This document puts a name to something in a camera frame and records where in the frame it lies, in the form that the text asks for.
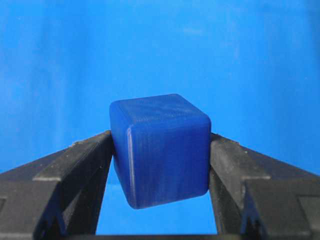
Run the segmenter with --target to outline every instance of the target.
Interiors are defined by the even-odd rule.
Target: black plastic part
[[[113,151],[106,131],[0,174],[0,239],[94,234]]]
[[[94,235],[113,152],[106,131],[0,174],[0,240],[320,239],[320,178],[217,134],[209,190],[218,235]]]
[[[219,233],[263,240],[317,239],[317,175],[216,134],[212,135],[210,164],[210,191]],[[237,231],[239,214],[241,228]]]

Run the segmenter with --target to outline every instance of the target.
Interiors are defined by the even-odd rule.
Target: cube face
[[[211,122],[177,94],[110,105],[114,166],[135,209],[208,190]]]

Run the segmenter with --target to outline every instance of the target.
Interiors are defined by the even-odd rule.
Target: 3d printed cube
[[[131,207],[141,209],[208,190],[209,117],[178,94],[110,105],[115,171]]]

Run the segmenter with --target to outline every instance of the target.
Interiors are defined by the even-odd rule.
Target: blue background
[[[320,174],[318,0],[0,1],[0,170],[179,93],[212,131]],[[143,210],[111,165],[98,234],[214,233],[208,194]]]

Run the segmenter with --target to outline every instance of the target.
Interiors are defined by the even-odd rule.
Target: blue wall
[[[0,1],[1,172],[110,129],[112,101],[179,93],[320,174],[319,1],[56,2]],[[99,234],[215,232],[208,194],[133,210],[113,167],[101,211]]]

